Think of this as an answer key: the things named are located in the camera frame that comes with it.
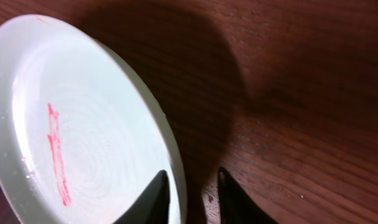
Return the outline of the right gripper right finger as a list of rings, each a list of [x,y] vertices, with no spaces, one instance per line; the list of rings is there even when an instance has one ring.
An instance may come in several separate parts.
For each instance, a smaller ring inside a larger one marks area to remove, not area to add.
[[[277,224],[224,167],[218,170],[218,200],[222,224]]]

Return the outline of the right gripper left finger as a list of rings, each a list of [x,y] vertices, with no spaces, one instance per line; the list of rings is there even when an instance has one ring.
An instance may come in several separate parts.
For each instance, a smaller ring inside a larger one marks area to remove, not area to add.
[[[160,170],[132,206],[114,224],[168,224],[170,186]]]

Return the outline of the light blue plate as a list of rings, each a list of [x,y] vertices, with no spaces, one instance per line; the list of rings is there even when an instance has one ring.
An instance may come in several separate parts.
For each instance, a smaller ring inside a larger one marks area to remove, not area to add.
[[[0,25],[0,187],[19,223],[114,223],[162,170],[184,223],[179,149],[138,74],[59,19]]]

